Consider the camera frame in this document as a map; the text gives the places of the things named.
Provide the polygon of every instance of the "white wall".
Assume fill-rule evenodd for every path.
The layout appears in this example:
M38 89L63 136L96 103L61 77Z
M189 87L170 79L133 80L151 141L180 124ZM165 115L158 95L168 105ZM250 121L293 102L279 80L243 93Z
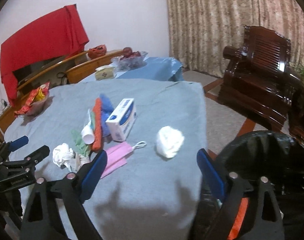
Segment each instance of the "white wall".
M166 0L8 0L0 11L0 48L26 24L75 3L90 40L86 49L106 44L108 50L130 46L150 56L169 55ZM1 98L7 100L0 82Z

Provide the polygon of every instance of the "orange package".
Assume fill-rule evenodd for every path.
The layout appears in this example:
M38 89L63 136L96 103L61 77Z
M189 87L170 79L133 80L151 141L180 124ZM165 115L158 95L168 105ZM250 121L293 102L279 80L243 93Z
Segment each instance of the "orange package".
M95 115L95 130L94 130L94 142L92 145L92 151L97 152L101 149L102 143L102 128L101 128L101 100L97 98L95 106L93 107L93 113Z

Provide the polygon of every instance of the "mask ear loop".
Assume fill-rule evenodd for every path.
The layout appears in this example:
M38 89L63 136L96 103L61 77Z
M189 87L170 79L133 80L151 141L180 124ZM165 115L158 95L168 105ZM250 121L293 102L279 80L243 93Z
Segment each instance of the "mask ear loop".
M137 144L135 144L132 148L133 148L133 150L140 149L140 148L144 148L146 145L147 145L147 142L140 141Z

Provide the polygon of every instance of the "snack package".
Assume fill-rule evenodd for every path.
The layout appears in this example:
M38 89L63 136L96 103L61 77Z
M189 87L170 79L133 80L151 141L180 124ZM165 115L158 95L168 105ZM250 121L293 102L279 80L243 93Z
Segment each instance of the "snack package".
M19 115L37 115L43 108L44 103L49 97L50 83L46 82L37 89L32 90L25 102L25 105L18 111L14 112L15 117Z
M89 49L89 52L87 55L90 59L95 59L95 58L104 56L106 54L106 52L107 52L106 46L105 46L105 44L103 44L103 45L97 46L93 49Z

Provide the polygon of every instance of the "crumpled tissue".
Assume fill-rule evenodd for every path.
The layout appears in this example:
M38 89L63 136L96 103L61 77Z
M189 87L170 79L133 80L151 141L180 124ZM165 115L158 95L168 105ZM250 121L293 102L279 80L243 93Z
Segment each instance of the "crumpled tissue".
M71 171L70 160L74 158L74 151L72 148L69 148L67 143L58 145L53 150L53 162L61 167L65 165L69 171Z
M165 158L173 158L180 150L184 136L170 126L162 127L156 135L156 151Z

